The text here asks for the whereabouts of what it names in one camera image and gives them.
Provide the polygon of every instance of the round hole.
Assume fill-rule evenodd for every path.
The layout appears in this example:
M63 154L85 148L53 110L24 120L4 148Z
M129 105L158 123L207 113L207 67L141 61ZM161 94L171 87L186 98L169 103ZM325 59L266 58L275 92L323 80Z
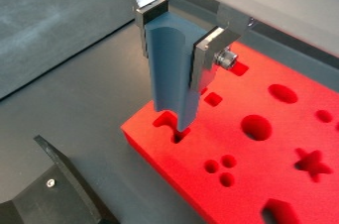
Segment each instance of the round hole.
M223 172L221 174L221 184L225 187L231 187L235 184L235 177L233 176L231 173Z
M215 173L218 171L218 169L219 169L219 164L217 161L214 161L214 160L206 161L206 171L209 173Z
M247 136L255 141L265 141L271 135L270 122L258 115L250 115L243 119L242 129Z
M333 115L326 110L318 110L315 116L323 123L330 123L333 121Z
M222 157L222 164L226 168L233 168L238 164L238 161L235 157L226 155Z
M298 101L297 93L285 85L274 84L269 87L271 96L285 103L295 103Z

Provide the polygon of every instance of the black object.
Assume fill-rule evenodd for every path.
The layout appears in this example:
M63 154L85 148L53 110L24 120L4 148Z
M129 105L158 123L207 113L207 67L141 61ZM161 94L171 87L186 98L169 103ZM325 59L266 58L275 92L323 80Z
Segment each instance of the black object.
M0 223L119 223L67 156L42 136L35 141L55 164L11 201L0 204Z

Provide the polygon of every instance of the bolt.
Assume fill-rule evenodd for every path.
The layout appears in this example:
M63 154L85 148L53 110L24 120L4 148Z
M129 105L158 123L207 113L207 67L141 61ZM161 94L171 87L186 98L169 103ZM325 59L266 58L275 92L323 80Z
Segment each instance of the bolt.
M249 27L253 27L257 23L257 19L254 17L250 17Z
M215 56L215 64L223 69L231 69L238 61L238 55L234 54L229 47L226 47Z
M47 187L53 188L57 185L57 181L54 179L50 179L47 182Z

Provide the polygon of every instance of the star-shaped hole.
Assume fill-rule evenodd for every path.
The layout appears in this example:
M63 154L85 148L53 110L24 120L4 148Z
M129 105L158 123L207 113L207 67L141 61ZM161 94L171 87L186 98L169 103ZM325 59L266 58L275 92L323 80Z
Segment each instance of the star-shaped hole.
M302 149L295 150L301 161L295 163L295 168L303 171L307 171L313 181L321 181L322 173L333 173L331 167L322 162L322 152L319 150L307 154L307 152Z

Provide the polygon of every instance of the red foam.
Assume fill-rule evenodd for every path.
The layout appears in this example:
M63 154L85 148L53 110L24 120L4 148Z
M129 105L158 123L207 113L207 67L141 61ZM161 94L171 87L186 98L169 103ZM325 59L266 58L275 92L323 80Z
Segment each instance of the red foam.
M263 210L282 224L338 223L339 94L233 51L249 70L219 70L181 141L150 102L122 126L129 142L210 223L263 223Z

